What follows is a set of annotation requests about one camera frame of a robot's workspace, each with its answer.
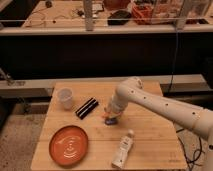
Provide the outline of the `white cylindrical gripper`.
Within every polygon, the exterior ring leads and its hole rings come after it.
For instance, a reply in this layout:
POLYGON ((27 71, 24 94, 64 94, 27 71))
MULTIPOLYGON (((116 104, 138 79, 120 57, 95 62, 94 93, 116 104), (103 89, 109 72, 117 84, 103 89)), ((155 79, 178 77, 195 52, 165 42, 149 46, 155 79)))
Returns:
POLYGON ((109 99, 107 106, 104 108, 105 113, 112 114, 112 117, 120 116, 128 106, 126 101, 119 99, 117 96, 112 96, 109 99))

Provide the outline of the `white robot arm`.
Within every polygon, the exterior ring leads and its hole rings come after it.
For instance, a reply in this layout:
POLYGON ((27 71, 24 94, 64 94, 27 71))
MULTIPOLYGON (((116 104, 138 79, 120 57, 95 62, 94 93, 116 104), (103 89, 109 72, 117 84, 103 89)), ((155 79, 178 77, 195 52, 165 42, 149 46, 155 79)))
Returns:
POLYGON ((146 92, 139 77, 119 83, 105 107, 105 123, 116 123, 128 103, 135 103, 182 126, 208 142, 202 171, 213 171, 213 111, 146 92))

